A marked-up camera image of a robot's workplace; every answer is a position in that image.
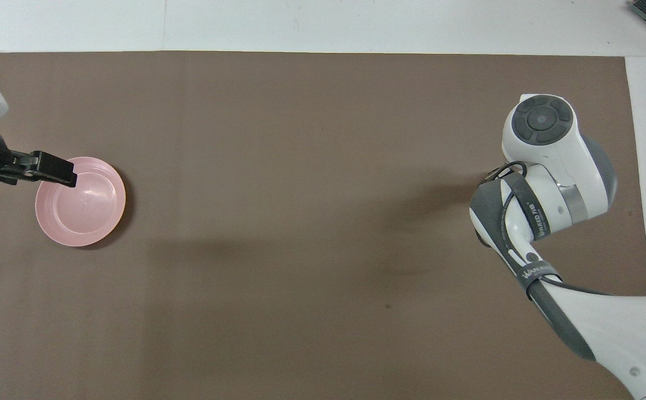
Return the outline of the pink plate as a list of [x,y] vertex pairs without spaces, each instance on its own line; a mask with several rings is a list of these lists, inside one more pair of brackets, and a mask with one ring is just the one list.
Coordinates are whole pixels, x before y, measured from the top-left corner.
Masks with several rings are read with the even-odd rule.
[[68,247],[95,244],[117,228],[127,195],[119,172],[101,159],[74,157],[76,187],[42,182],[35,197],[38,225],[52,241]]

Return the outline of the brown table mat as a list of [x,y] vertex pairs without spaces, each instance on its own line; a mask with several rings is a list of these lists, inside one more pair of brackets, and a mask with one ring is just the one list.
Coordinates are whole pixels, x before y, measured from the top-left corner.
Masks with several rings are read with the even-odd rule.
[[610,212],[539,241],[570,284],[646,296],[625,59],[0,53],[11,149],[124,179],[67,247],[0,183],[0,400],[630,400],[469,218],[521,94],[574,106]]

